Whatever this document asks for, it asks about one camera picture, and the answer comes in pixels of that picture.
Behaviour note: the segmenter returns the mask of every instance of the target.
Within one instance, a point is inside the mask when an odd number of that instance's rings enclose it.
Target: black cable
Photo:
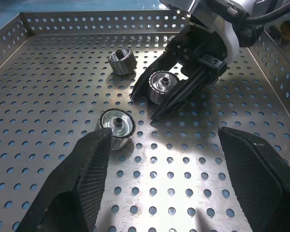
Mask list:
[[[261,24],[269,23],[271,21],[274,21],[275,19],[280,18],[281,16],[285,15],[288,12],[290,12],[290,2],[269,14],[266,14],[260,17],[245,18],[242,22],[242,25],[249,26],[249,25],[261,25]]]
[[[272,12],[275,9],[277,3],[278,3],[278,0],[272,0],[265,14],[269,14],[270,12]]]

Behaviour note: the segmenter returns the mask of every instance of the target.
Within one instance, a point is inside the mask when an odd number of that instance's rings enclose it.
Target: metal tray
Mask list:
[[[217,131],[266,138],[290,165],[290,62],[264,33],[215,85],[153,123],[156,106],[129,94],[185,24],[170,11],[30,13],[0,30],[1,231],[17,228],[50,172],[113,107],[137,128],[110,155],[95,231],[251,231]],[[133,50],[136,74],[112,75],[107,57],[118,47]],[[171,72],[184,78],[180,65]]]

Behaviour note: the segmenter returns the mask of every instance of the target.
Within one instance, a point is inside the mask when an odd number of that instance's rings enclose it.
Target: metal cylinder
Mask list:
[[[153,73],[149,78],[149,99],[160,104],[165,95],[179,82],[178,77],[167,71],[159,71]]]
[[[135,132],[133,117],[126,111],[120,109],[108,109],[102,111],[98,119],[96,130],[112,128],[112,150],[122,149]]]
[[[132,73],[137,64],[134,54],[129,48],[116,50],[110,55],[108,61],[116,75]]]

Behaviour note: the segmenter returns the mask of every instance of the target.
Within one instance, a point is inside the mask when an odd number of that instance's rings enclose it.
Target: metal roller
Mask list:
[[[133,117],[120,109],[102,111],[97,122],[96,130],[112,128],[112,150],[122,149],[135,132]]]
[[[136,68],[137,61],[129,48],[118,49],[113,52],[108,61],[117,75],[126,75],[132,73]]]
[[[167,71],[153,73],[149,78],[148,96],[155,104],[160,104],[164,96],[179,82],[178,77]]]

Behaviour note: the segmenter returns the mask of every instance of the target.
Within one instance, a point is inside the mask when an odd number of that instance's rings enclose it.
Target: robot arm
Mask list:
[[[290,11],[290,2],[280,7],[286,0],[160,1],[189,24],[172,38],[166,51],[144,71],[133,88],[133,101],[153,92],[158,94],[155,98],[159,105],[153,120],[167,117],[203,87],[217,81],[238,55],[239,48],[250,47],[259,38],[265,23]],[[157,83],[152,83],[156,72],[160,76],[161,71],[166,72],[167,78],[167,71],[176,63],[183,66],[181,73],[187,80],[178,81],[172,88],[168,86],[171,81],[156,79]],[[154,86],[162,87],[152,91]]]

